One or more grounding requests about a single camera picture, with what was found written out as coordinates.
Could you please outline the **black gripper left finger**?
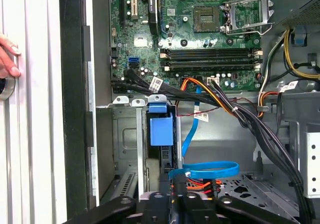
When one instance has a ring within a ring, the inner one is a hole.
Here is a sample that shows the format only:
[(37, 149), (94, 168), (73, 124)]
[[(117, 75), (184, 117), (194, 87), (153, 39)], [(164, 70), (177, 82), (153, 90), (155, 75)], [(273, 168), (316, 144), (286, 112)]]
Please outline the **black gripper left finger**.
[(66, 221), (67, 224), (168, 224), (171, 198), (146, 192), (138, 199), (120, 196)]

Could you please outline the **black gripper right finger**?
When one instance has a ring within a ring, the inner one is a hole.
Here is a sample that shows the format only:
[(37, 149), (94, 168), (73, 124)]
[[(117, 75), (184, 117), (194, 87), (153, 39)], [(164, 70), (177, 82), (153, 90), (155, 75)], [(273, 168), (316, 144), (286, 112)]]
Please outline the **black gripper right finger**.
[(183, 212), (188, 224), (295, 224), (240, 199), (223, 196), (217, 201), (203, 200), (197, 193), (183, 196)]

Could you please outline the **person's hand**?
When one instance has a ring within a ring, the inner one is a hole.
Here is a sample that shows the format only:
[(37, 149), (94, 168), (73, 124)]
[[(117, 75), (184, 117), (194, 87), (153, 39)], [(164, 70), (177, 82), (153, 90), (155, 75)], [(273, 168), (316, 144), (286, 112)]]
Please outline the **person's hand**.
[(0, 34), (0, 77), (6, 78), (8, 75), (19, 77), (21, 75), (17, 65), (8, 55), (8, 52), (14, 56), (19, 56), (21, 52), (18, 47), (11, 42), (3, 33)]

